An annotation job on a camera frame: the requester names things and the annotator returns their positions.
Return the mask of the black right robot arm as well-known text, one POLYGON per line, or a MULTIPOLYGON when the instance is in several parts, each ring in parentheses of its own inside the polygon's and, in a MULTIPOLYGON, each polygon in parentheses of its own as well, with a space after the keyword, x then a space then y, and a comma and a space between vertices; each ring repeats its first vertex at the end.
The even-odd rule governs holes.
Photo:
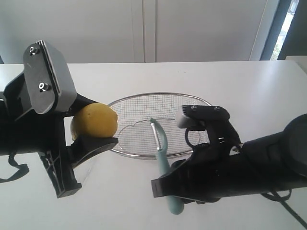
POLYGON ((213 203, 224 197, 287 191, 307 185, 307 117, 279 133, 241 143, 228 120, 205 121, 208 144, 152 180, 154 197, 213 203))

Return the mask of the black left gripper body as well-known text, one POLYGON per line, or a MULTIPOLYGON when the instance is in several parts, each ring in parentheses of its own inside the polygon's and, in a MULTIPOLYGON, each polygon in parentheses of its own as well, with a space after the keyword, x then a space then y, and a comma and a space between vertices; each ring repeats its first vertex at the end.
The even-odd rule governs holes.
POLYGON ((37 114, 31 109, 24 73, 10 81, 0 103, 0 153, 45 152, 58 146, 68 147, 64 118, 73 117, 93 101, 77 93, 66 112, 37 114))

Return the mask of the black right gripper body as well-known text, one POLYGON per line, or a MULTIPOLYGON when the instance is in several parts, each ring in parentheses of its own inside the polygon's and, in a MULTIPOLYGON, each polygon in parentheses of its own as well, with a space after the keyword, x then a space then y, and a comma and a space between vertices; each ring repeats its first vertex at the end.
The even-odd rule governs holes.
POLYGON ((199 167, 196 183, 199 200, 192 200, 194 202, 213 203, 224 197, 259 192, 259 178, 256 174, 259 154, 247 143, 234 155, 226 154, 222 157, 216 149, 208 147, 205 150, 197 149, 187 159, 191 160, 190 167, 199 167))

